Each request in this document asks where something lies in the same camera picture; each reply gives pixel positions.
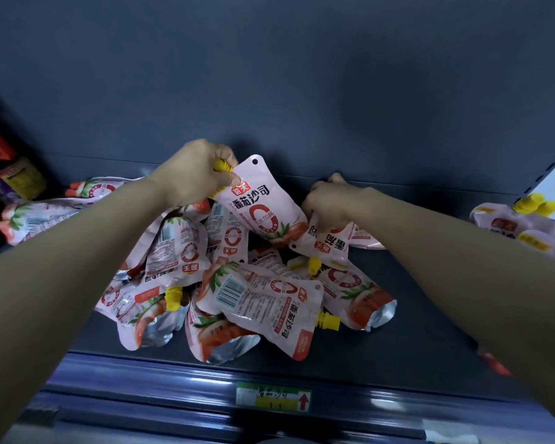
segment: red arrow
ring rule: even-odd
[[[299,402],[300,402],[300,410],[305,411],[306,404],[309,403],[310,400],[308,400],[308,397],[306,397],[306,394],[303,394],[302,397],[299,399]]]

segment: hand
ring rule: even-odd
[[[190,141],[147,179],[164,193],[169,207],[193,204],[207,198],[220,187],[240,182],[234,173],[212,169],[218,158],[226,160],[232,167],[238,165],[229,147],[204,139]]]
[[[362,206],[363,189],[349,185],[339,173],[328,182],[318,181],[302,203],[302,210],[310,219],[312,212],[319,216],[320,231],[343,228],[353,221],[353,212]]]

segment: person's left hand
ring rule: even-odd
[[[226,160],[236,167],[232,149],[204,139],[185,143],[174,156],[164,162],[147,179],[164,193],[170,207],[202,201],[211,193],[229,185],[238,185],[240,178],[229,171],[214,171],[214,161]]]

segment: yellow cap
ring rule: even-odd
[[[545,202],[545,197],[542,193],[531,193],[515,203],[512,209],[527,215],[534,212],[543,202]]]
[[[167,301],[167,310],[175,311],[181,307],[181,299],[183,298],[182,286],[170,286],[164,292],[164,298]]]
[[[320,312],[317,318],[317,327],[327,328],[329,330],[339,330],[339,316],[333,316],[327,312]]]
[[[323,263],[321,262],[320,258],[318,257],[311,257],[308,260],[308,273],[311,276],[316,276],[318,273],[318,270],[321,268],[321,265]]]
[[[534,211],[542,216],[551,216],[555,213],[555,201],[545,201]]]
[[[217,158],[212,168],[215,171],[232,171],[233,168],[222,158]]]

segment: price tag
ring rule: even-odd
[[[310,389],[238,382],[236,404],[239,407],[307,413],[311,408],[311,395]]]

